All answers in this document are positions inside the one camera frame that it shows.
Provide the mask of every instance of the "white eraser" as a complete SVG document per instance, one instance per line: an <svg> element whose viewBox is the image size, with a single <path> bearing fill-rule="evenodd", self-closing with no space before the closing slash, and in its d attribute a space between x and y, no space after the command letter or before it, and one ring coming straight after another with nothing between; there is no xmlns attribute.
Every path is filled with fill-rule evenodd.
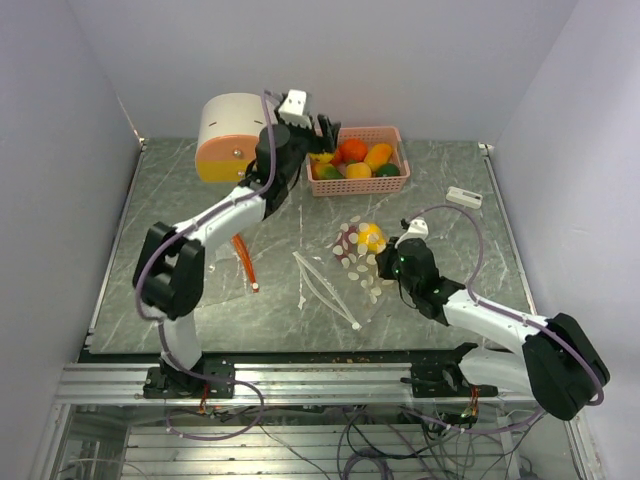
<svg viewBox="0 0 640 480"><path fill-rule="evenodd" d="M477 209L482 206L482 195L458 187L449 187L446 198L450 202L469 208Z"/></svg>

